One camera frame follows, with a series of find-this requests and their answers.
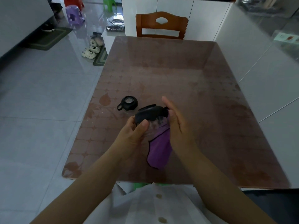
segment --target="white slipper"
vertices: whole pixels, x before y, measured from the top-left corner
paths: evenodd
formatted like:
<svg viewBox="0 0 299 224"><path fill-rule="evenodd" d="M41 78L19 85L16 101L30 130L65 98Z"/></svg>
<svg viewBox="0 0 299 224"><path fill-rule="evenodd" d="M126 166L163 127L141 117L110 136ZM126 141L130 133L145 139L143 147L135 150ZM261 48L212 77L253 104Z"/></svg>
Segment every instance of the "white slipper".
<svg viewBox="0 0 299 224"><path fill-rule="evenodd" d="M89 44L92 46L92 47L97 47L97 43L94 39L90 40Z"/></svg>
<svg viewBox="0 0 299 224"><path fill-rule="evenodd" d="M97 55L94 52L90 52L88 50L88 48L85 48L84 51L82 51L81 56L83 57L87 57L88 59L93 59L95 58Z"/></svg>
<svg viewBox="0 0 299 224"><path fill-rule="evenodd" d="M98 46L104 45L104 42L99 37L95 37L95 42L97 43Z"/></svg>
<svg viewBox="0 0 299 224"><path fill-rule="evenodd" d="M89 47L89 51L92 51L92 52L94 52L94 53L99 53L99 52L100 52L100 49L99 49L99 47L92 47L92 46L90 46L90 47Z"/></svg>

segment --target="green doormat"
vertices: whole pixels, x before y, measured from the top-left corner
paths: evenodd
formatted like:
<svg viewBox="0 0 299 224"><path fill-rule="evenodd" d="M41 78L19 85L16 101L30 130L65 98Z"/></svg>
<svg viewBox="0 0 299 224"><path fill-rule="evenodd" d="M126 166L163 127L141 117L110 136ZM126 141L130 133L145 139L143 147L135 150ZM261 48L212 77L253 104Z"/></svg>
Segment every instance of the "green doormat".
<svg viewBox="0 0 299 224"><path fill-rule="evenodd" d="M73 29L67 27L56 27L52 32L36 30L28 36L20 46L30 49L49 50Z"/></svg>
<svg viewBox="0 0 299 224"><path fill-rule="evenodd" d="M106 48L104 46L101 47L101 51L95 57L95 60L92 65L94 66L104 66L107 60L108 53L106 52Z"/></svg>

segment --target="brown tablecloth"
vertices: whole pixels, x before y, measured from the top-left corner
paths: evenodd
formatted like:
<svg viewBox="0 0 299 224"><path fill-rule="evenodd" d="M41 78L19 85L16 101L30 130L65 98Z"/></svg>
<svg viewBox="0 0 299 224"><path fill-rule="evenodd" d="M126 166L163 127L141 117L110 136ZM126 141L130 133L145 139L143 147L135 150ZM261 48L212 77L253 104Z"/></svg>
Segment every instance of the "brown tablecloth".
<svg viewBox="0 0 299 224"><path fill-rule="evenodd" d="M115 38L63 177L79 177L110 147L129 117L116 109L128 95L138 99L139 108L163 106L163 95L173 100L200 150L234 184L289 188L217 43L145 37ZM118 180L192 184L174 152L164 170L151 168L147 154L144 141Z"/></svg>

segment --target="right hand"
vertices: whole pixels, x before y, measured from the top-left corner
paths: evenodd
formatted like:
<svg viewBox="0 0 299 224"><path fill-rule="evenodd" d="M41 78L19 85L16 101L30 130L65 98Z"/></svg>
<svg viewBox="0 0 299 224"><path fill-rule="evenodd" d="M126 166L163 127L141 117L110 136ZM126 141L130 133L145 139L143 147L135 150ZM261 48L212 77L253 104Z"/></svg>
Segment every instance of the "right hand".
<svg viewBox="0 0 299 224"><path fill-rule="evenodd" d="M195 139L189 126L178 108L167 99L162 97L163 103L169 108L170 144L174 152L180 156L198 150Z"/></svg>

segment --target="white shirt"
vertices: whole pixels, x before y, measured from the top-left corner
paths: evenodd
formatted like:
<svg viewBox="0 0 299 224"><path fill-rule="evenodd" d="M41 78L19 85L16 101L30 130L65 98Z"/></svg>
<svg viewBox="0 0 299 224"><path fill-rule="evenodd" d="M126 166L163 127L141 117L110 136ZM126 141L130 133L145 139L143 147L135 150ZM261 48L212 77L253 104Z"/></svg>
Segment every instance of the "white shirt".
<svg viewBox="0 0 299 224"><path fill-rule="evenodd" d="M84 224L224 224L207 210L193 186L149 184L121 195L117 187Z"/></svg>

